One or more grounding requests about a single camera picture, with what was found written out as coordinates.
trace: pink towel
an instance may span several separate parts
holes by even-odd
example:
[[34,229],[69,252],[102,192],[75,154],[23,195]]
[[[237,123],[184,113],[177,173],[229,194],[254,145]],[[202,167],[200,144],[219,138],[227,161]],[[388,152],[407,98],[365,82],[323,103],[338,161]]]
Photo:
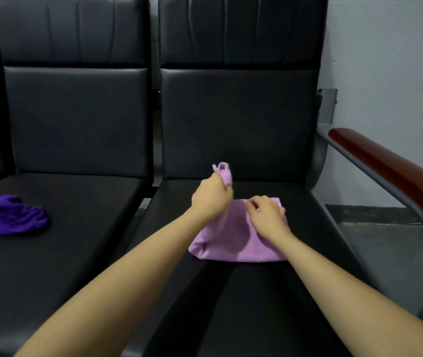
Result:
[[[225,186],[232,184],[227,163],[220,163],[213,170],[219,172]],[[188,251],[200,259],[227,262],[275,262],[286,258],[263,239],[253,227],[246,210],[247,199],[233,200],[229,209],[208,224],[196,236]]]

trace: person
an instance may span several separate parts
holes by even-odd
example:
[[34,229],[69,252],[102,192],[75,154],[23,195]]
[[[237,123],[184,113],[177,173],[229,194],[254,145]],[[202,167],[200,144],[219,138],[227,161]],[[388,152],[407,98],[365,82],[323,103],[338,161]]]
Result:
[[[218,173],[203,180],[182,216],[82,288],[16,357],[120,356],[192,240],[232,199],[232,187]],[[285,210],[267,196],[251,198],[247,209],[253,226],[286,256],[353,356],[423,356],[422,320],[301,242],[287,227]]]

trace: white wall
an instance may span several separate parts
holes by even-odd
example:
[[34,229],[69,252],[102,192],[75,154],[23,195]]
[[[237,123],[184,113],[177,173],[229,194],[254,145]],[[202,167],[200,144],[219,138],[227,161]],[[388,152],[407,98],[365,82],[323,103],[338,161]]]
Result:
[[[158,89],[158,0],[151,2]],[[330,0],[320,88],[338,88],[334,124],[423,167],[423,0]],[[315,194],[327,204],[400,203],[330,150]]]

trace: black baseboard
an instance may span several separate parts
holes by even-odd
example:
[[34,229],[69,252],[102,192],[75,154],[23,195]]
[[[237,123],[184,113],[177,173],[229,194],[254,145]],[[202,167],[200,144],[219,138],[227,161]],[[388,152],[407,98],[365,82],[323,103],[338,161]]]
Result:
[[376,223],[421,225],[422,221],[408,208],[326,205],[337,223]]

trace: hand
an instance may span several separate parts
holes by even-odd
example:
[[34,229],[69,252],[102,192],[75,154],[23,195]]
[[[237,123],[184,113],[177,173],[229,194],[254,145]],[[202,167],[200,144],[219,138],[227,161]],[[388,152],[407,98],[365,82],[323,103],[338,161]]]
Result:
[[225,186],[219,173],[202,180],[191,197],[191,207],[208,222],[225,212],[233,201],[233,188]]
[[269,197],[251,198],[246,202],[246,209],[256,231],[271,243],[276,238],[292,235],[284,219],[286,210]]

